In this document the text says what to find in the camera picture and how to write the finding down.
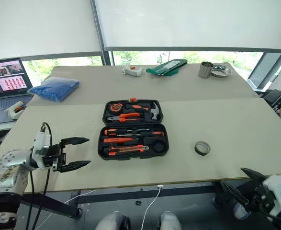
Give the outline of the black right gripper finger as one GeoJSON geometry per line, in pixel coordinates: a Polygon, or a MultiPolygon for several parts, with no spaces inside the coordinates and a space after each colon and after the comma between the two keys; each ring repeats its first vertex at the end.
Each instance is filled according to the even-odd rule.
{"type": "Polygon", "coordinates": [[[241,194],[241,192],[231,184],[222,181],[223,185],[226,187],[228,192],[240,203],[246,211],[249,211],[249,200],[241,194]]]}
{"type": "Polygon", "coordinates": [[[263,174],[254,171],[252,169],[249,168],[241,168],[241,170],[253,181],[255,181],[256,183],[262,183],[263,181],[266,180],[266,176],[264,176],[263,174]]]}

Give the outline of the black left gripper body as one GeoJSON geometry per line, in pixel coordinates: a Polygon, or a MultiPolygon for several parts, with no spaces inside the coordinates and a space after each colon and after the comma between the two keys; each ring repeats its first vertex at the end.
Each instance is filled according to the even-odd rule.
{"type": "Polygon", "coordinates": [[[64,153],[65,145],[62,143],[49,146],[47,154],[43,157],[45,167],[50,167],[54,172],[62,171],[66,164],[66,153],[64,153]]]}

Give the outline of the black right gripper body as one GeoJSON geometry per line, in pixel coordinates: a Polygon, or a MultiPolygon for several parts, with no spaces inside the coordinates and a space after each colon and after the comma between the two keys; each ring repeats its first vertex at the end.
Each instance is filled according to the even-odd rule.
{"type": "Polygon", "coordinates": [[[247,183],[248,211],[260,211],[260,208],[270,211],[274,207],[275,196],[264,185],[264,182],[264,180],[251,180],[247,183]]]}

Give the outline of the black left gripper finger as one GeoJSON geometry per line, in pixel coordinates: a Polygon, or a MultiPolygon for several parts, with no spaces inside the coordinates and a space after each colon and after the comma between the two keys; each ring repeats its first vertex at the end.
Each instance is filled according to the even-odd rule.
{"type": "Polygon", "coordinates": [[[61,147],[65,147],[66,145],[78,145],[90,141],[89,138],[82,137],[72,137],[72,138],[64,138],[61,139],[60,145],[61,147]]]}
{"type": "Polygon", "coordinates": [[[58,168],[60,173],[66,173],[70,171],[77,170],[81,167],[86,166],[87,164],[91,163],[91,161],[74,161],[69,163],[68,165],[63,165],[58,168]]]}

